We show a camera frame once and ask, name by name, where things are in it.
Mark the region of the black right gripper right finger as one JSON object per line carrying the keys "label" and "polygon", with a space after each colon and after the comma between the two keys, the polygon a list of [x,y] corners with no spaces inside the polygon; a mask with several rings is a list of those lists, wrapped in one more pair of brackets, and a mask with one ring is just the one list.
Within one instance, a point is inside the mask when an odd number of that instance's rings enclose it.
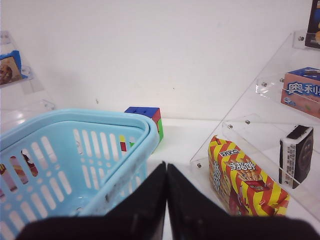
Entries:
{"label": "black right gripper right finger", "polygon": [[167,165],[167,203],[174,240],[318,240],[307,222],[287,217],[231,216]]}

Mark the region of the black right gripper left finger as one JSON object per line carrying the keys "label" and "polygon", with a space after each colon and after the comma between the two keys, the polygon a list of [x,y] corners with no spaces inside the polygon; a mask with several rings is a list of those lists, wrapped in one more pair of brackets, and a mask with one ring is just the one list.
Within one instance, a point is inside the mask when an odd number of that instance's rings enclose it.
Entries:
{"label": "black right gripper left finger", "polygon": [[50,217],[27,224],[18,240],[160,240],[166,211],[165,162],[103,216]]}

